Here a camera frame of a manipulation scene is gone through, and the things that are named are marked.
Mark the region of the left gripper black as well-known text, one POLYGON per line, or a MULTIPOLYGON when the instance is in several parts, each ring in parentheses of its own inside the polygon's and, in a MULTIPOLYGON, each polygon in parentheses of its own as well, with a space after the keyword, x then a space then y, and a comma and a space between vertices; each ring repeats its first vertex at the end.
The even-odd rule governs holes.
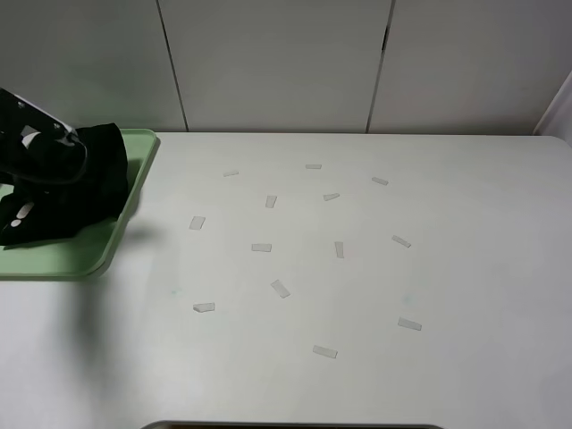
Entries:
POLYGON ((1 171, 40 184, 71 184, 87 169, 76 130, 12 92, 1 90, 1 171))

